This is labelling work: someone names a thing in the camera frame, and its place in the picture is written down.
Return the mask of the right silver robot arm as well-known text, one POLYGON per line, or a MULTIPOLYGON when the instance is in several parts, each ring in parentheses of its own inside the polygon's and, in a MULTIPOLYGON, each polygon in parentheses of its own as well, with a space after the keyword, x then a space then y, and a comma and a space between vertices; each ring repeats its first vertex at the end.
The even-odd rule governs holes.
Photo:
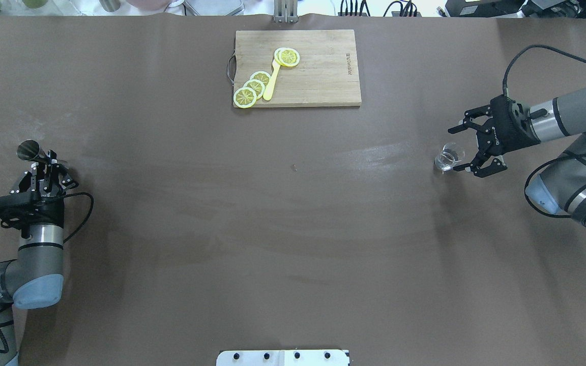
POLYGON ((469 128, 475 130, 478 150, 469 163, 454 169, 480 178, 505 171, 507 153, 575 136, 558 157, 527 177, 524 197, 544 216, 586 227, 586 88, 534 106, 500 95, 466 111, 449 133, 469 128))

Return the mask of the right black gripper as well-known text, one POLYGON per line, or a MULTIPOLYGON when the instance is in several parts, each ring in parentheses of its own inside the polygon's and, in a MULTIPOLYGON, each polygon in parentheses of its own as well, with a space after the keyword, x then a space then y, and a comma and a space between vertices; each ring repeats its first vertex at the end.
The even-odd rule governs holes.
POLYGON ((465 111, 463 119, 449 134, 458 134, 468 128, 480 132, 480 151, 467 164, 453 167, 453 171, 467 171, 484 178, 508 169, 503 156, 505 153, 528 148, 539 144, 540 140, 531 130, 527 110, 521 103, 500 95, 490 100, 490 104, 465 111), (479 117, 489 117, 484 125, 474 123, 479 117))

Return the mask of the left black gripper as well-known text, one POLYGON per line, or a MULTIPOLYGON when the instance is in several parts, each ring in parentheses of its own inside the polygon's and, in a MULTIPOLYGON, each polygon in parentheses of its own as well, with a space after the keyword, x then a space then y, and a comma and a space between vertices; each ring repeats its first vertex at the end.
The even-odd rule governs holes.
POLYGON ((67 191, 79 183, 70 175, 67 162, 49 151, 49 173, 44 164, 32 163, 23 172, 9 194, 0 196, 0 225, 3 228, 26 229, 31 225, 65 225, 64 199, 67 191))

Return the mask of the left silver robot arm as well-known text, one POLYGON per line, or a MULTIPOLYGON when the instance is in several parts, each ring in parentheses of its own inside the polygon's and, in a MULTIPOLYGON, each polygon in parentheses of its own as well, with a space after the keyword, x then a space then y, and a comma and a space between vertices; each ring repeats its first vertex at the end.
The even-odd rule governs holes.
POLYGON ((20 231, 18 257, 0 262, 0 365, 17 365, 12 308, 53 306, 64 283, 64 199, 77 182, 52 150, 25 141, 17 155, 31 168, 0 196, 0 225, 20 231))

